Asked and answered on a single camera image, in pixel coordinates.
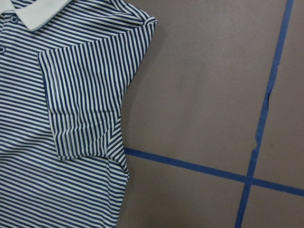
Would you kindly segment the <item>blue white striped polo shirt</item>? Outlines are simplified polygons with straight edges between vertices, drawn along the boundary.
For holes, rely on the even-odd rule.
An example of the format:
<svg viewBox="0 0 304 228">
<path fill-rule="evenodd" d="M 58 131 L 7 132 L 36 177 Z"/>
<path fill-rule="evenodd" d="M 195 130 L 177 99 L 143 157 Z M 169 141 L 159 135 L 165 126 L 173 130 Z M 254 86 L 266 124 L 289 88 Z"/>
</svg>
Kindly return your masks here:
<svg viewBox="0 0 304 228">
<path fill-rule="evenodd" d="M 1 227 L 116 227 L 121 108 L 156 25 L 123 0 L 1 1 Z"/>
</svg>

